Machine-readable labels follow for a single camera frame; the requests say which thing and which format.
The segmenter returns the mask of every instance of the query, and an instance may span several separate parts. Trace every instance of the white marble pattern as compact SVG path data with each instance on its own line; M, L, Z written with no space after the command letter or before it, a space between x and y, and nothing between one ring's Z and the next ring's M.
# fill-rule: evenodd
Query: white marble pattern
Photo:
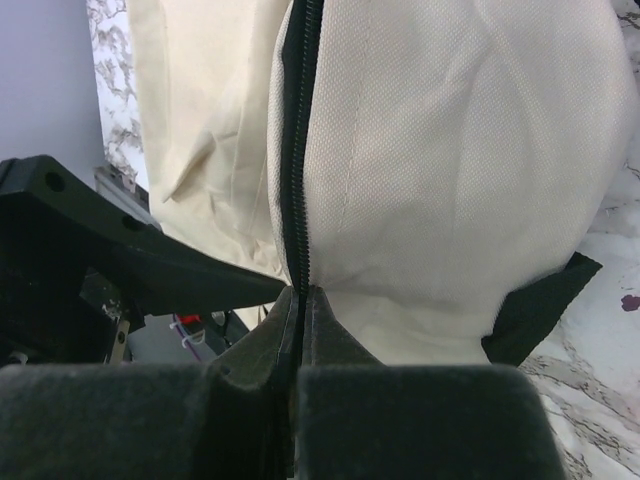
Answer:
M124 0L87 3L105 151L148 188ZM640 84L640 9L612 4ZM603 269L522 371L542 395L569 478L640 479L640 131L579 250Z
M124 0L87 0L107 161L149 189Z

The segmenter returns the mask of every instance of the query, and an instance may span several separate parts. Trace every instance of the cream fabric bag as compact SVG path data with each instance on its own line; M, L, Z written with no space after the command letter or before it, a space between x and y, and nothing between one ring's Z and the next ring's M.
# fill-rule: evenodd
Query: cream fabric bag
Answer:
M129 0L152 213L282 275L288 2L188 3ZM311 283L386 363L486 362L504 296L584 236L637 107L608 0L325 0Z

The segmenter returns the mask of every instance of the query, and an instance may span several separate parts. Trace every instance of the black zipper tape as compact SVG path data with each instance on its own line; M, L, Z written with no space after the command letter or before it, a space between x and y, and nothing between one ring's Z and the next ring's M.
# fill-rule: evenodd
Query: black zipper tape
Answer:
M284 125L280 207L289 275L300 305L309 292L309 233L304 196L304 160L324 0L295 0L282 49Z

